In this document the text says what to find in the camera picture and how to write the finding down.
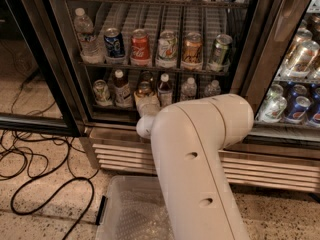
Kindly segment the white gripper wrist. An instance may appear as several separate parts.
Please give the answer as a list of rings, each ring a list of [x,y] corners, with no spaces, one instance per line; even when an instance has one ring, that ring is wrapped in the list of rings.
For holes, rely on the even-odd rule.
[[[134,94],[136,108],[141,117],[155,116],[160,111],[160,102],[156,94],[139,97]]]

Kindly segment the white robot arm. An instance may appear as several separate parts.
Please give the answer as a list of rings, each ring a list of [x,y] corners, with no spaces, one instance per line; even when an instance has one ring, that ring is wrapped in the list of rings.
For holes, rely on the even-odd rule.
[[[251,131],[250,104],[236,94],[174,103],[144,115],[136,131],[151,140],[175,240],[250,240],[219,151]]]

